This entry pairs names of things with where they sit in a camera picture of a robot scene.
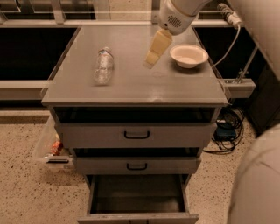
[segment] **gray tabletop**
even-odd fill
[[[193,69],[179,67],[169,50],[179,44],[199,46],[192,28],[173,43],[150,70],[143,66],[157,25],[83,26],[60,65],[42,103],[45,105],[207,105],[228,103],[208,62]],[[107,86],[93,79],[98,51],[114,55]]]

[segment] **bowl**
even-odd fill
[[[170,50],[171,57],[183,68],[193,68],[206,62],[207,51],[197,45],[176,45]]]

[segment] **terrazzo floor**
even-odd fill
[[[89,189],[73,170],[51,171],[32,158],[48,119],[47,111],[0,111],[0,223],[69,224],[87,213]],[[256,138],[244,121],[244,137],[228,155],[202,153],[186,189],[197,224],[224,224],[235,173]],[[208,150],[216,149],[210,143]]]

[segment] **white cable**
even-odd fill
[[[233,46],[234,46],[236,40],[238,39],[238,36],[239,36],[239,34],[240,34],[240,31],[241,31],[241,26],[238,24],[238,25],[237,25],[237,33],[236,33],[236,36],[235,36],[235,38],[234,38],[233,43],[232,43],[231,46],[228,48],[228,50],[227,50],[226,54],[224,55],[224,57],[222,57],[216,64],[214,64],[214,65],[212,66],[212,68],[216,67],[218,64],[220,64],[220,63],[228,56],[228,54],[229,54],[229,52],[231,51],[231,49],[233,48]]]

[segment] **black handle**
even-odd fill
[[[124,137],[127,139],[147,139],[150,136],[150,131],[149,130],[147,131],[146,136],[128,136],[128,132],[126,130],[123,132],[123,134]]]
[[[145,167],[142,167],[142,168],[131,168],[130,164],[126,164],[126,168],[130,171],[144,171],[148,168],[148,164],[145,163]]]

